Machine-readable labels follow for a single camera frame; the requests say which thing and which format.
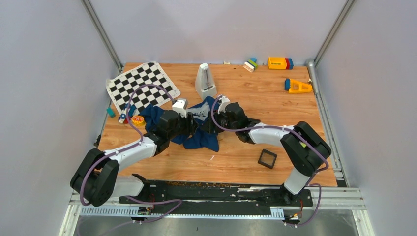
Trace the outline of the blue cartoon print shirt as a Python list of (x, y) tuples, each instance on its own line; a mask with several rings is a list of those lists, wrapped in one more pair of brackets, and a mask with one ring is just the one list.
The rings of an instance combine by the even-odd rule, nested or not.
[[(193, 117), (199, 127), (193, 135), (178, 135), (172, 139), (172, 142), (183, 145), (185, 149), (208, 148), (212, 151), (218, 152), (219, 142), (217, 134), (210, 134), (201, 129), (203, 123), (211, 117), (210, 111), (212, 105), (214, 105), (214, 101), (215, 99), (213, 97), (206, 97), (201, 103), (188, 108), (187, 111), (193, 114)], [(146, 123), (146, 131), (150, 131), (153, 126), (157, 124), (164, 111), (164, 109), (158, 106), (147, 105), (142, 111), (139, 112), (139, 116), (142, 116)]]

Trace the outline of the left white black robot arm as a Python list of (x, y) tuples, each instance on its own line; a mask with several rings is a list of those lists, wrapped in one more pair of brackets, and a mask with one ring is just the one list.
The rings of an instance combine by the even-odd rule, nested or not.
[(99, 207), (111, 197), (125, 195), (145, 203), (150, 199), (150, 189), (139, 177), (120, 177), (119, 172), (143, 159), (159, 155), (173, 138), (194, 134), (197, 127), (191, 112), (182, 117), (174, 110), (166, 110), (157, 125), (142, 139), (107, 151), (96, 147), (89, 150), (69, 185), (80, 194), (86, 206)]

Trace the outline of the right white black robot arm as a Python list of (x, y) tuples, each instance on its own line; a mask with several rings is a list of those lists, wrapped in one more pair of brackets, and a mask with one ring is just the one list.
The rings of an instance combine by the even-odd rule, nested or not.
[(234, 132), (244, 143), (283, 147), (294, 168), (281, 186), (281, 199), (287, 205), (300, 200), (300, 192), (317, 172), (328, 167), (330, 146), (305, 121), (296, 125), (275, 126), (249, 118), (238, 103), (230, 103), (220, 111), (213, 110), (202, 124), (208, 133)]

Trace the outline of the white metronome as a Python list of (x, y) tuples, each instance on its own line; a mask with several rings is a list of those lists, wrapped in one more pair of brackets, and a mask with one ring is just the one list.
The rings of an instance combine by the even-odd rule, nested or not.
[(202, 100), (217, 95), (217, 87), (214, 82), (212, 71), (207, 63), (199, 65), (195, 79), (195, 90)]

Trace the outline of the red white blue toy car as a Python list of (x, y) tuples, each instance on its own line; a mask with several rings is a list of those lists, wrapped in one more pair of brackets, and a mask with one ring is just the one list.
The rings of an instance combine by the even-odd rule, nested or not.
[(119, 116), (119, 123), (127, 124), (128, 121), (134, 116), (135, 111), (136, 106), (134, 104), (131, 104), (129, 108), (125, 105), (121, 115)]

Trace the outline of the white green blue blocks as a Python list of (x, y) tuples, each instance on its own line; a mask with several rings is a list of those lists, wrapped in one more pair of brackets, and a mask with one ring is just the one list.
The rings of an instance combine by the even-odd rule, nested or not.
[(254, 72), (258, 67), (256, 58), (249, 58), (244, 64), (243, 68), (249, 71), (250, 73)]

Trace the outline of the teal small block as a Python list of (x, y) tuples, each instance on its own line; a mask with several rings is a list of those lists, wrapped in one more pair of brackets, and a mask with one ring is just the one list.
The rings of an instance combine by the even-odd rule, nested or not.
[(107, 112), (107, 114), (109, 115), (110, 118), (114, 118), (116, 116), (115, 112), (111, 108), (107, 108), (106, 112)]

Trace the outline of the checkered chessboard mat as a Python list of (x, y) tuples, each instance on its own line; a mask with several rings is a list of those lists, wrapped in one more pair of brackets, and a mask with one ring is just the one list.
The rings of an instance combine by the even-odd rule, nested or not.
[(180, 96), (180, 90), (157, 62), (146, 62), (106, 81), (107, 93), (119, 114), (131, 98), (138, 114), (146, 106), (161, 106)]

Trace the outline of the yellow blue toy ramp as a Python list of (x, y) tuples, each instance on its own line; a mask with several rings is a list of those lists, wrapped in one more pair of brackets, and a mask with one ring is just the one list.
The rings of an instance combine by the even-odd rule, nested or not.
[(286, 78), (284, 90), (289, 94), (309, 93), (313, 91), (312, 85), (295, 79)]

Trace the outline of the yellow toy block bin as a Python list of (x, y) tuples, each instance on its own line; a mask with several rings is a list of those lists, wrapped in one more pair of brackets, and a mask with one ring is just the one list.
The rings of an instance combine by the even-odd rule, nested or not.
[(291, 58), (268, 58), (268, 68), (278, 70), (292, 70), (294, 67), (293, 60)]

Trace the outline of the grey metal pipe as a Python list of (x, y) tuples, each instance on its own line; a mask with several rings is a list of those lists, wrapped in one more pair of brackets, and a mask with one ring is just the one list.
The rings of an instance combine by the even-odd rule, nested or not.
[(305, 64), (309, 73), (309, 77), (312, 81), (313, 93), (315, 96), (317, 96), (320, 93), (320, 86), (319, 86), (318, 76), (316, 73), (315, 62), (313, 59), (308, 59)]

